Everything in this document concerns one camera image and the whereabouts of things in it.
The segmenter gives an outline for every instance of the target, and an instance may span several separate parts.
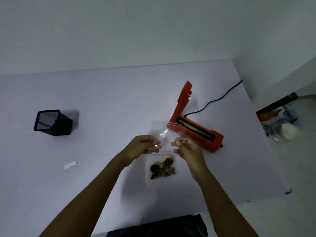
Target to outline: white object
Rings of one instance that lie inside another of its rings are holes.
[[[66,170],[66,169],[69,169],[70,167],[73,167],[73,166],[76,166],[76,165],[77,165],[77,161],[74,161],[72,163],[66,164],[64,166],[64,169]]]
[[[291,123],[283,123],[281,127],[281,135],[287,140],[294,140],[298,134],[297,127]]]
[[[184,114],[221,97],[240,78],[230,60],[1,77],[1,236],[40,235],[136,135],[148,134],[153,120],[170,120],[188,80],[195,97]],[[67,136],[32,131],[37,112],[49,109],[78,110],[78,129]],[[290,189],[243,83],[188,118],[224,135],[223,148],[204,151],[205,161],[234,203]],[[147,188],[147,157],[122,171],[94,234],[207,211],[180,158],[168,185]],[[84,168],[65,175],[60,167],[74,159]]]

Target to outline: red heat sealer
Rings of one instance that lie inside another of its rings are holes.
[[[223,147],[224,136],[216,131],[210,131],[182,115],[182,111],[189,102],[192,84],[187,81],[178,98],[177,107],[168,123],[167,127],[177,133],[185,133],[190,138],[198,141],[204,149],[216,152]]]

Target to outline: black storage bin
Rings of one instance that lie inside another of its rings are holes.
[[[60,113],[60,110],[39,111],[37,113],[34,131],[49,135],[70,135],[72,119]]]

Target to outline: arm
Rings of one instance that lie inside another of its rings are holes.
[[[199,184],[217,235],[258,237],[207,168],[200,146],[184,137],[177,138],[171,145],[178,147],[174,152],[187,162],[192,177]]]
[[[121,171],[141,154],[159,152],[159,143],[159,140],[150,135],[136,136],[56,216],[40,237],[90,236]]]

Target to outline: black power cord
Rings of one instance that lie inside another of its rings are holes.
[[[236,86],[238,86],[240,83],[242,83],[242,81],[243,81],[243,80],[241,80],[240,82],[238,82],[237,84],[235,84],[232,88],[230,88],[230,89],[225,93],[225,95],[223,95],[221,98],[219,98],[219,99],[217,99],[217,100],[212,100],[212,101],[210,101],[209,103],[212,103],[212,102],[218,101],[218,100],[220,100],[220,99],[223,99],[224,96],[226,96],[226,95],[228,94],[228,92],[230,92],[232,89],[234,89],[234,88],[235,88]],[[194,114],[194,113],[198,113],[198,112],[203,111],[203,110],[207,107],[207,105],[208,105],[209,103],[207,103],[206,106],[205,106],[203,109],[201,109],[201,110],[199,110],[199,111],[195,111],[195,112],[188,113],[188,114],[184,115],[184,117],[186,117],[186,116],[188,116],[188,115],[191,115],[191,114]]]

